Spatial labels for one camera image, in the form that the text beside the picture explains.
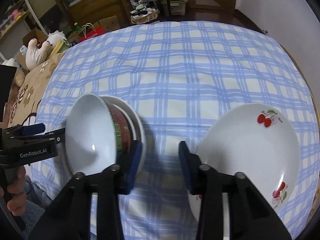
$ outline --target red cherry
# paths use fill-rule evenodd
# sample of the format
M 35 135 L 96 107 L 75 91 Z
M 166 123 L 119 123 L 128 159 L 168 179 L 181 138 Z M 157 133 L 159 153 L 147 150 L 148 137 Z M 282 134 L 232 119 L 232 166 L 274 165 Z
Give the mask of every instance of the red cherry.
M 275 190 L 273 193 L 272 193 L 272 196 L 273 198 L 277 198 L 280 196 L 280 191 L 279 190 Z
M 266 119 L 265 115 L 264 114 L 260 114 L 258 116 L 258 120 L 257 121 L 258 121 L 258 123 L 263 123 L 265 119 Z
M 271 125 L 271 122 L 272 122 L 272 121 L 271 121 L 270 118 L 266 118 L 265 121 L 264 121 L 264 126 L 265 126 L 265 127 L 269 127 L 269 126 Z
M 278 188 L 278 190 L 284 190 L 284 188 L 285 188 L 285 183 L 284 182 L 281 182 L 281 184 L 280 184 L 280 187 Z

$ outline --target plastic storage bin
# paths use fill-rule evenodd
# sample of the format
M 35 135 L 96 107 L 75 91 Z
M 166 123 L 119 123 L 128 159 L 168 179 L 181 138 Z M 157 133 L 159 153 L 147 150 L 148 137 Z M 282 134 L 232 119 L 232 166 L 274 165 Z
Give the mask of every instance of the plastic storage bin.
M 164 14 L 166 16 L 168 16 L 169 13 L 168 13 L 167 1 L 162 0 L 161 4 L 162 4 L 163 10 L 164 10 Z M 184 15 L 186 12 L 186 2 L 170 1 L 170 6 L 171 6 L 171 14 L 172 15 Z

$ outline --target hand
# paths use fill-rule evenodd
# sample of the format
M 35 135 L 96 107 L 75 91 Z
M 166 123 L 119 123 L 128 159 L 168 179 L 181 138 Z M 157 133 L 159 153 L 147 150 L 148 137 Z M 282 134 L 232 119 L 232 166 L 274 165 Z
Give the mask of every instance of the hand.
M 25 174 L 24 166 L 19 167 L 17 169 L 18 178 L 7 187 L 8 192 L 12 194 L 12 199 L 8 201 L 7 206 L 14 216 L 21 216 L 26 210 L 27 194 L 23 190 L 26 182 Z M 0 196 L 3 196 L 3 194 L 3 189 L 0 187 Z

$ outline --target bag handle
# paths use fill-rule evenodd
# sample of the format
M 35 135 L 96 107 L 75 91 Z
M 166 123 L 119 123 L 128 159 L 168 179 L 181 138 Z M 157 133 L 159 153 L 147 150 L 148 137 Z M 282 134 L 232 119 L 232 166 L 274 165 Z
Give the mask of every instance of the bag handle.
M 86 33 L 85 33 L 87 27 L 92 27 L 94 29 L 95 33 L 96 33 L 96 27 L 94 27 L 92 23 L 87 23 L 87 24 L 83 25 L 81 30 L 82 30 L 82 32 L 84 34 L 84 38 L 85 39 L 87 38 Z

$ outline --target tablecloth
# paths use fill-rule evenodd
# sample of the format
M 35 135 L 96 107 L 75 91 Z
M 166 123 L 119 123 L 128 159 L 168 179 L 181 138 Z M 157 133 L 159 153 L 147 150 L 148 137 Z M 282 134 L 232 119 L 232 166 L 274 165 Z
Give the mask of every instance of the tablecloth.
M 295 238 L 305 227 L 319 175 L 319 134 L 306 83 L 281 46 L 263 34 L 215 22 L 164 22 L 107 33 L 69 49 L 39 105 L 37 122 L 61 128 L 84 93 L 113 95 L 139 114 L 147 157 L 135 188 L 119 197 L 126 239 L 194 239 L 178 143 L 192 152 L 224 113 L 261 102 L 291 121 L 300 171 L 279 212 Z M 32 178 L 54 198 L 68 178 L 59 157 L 32 164 Z M 96 198 L 92 205 L 95 232 Z

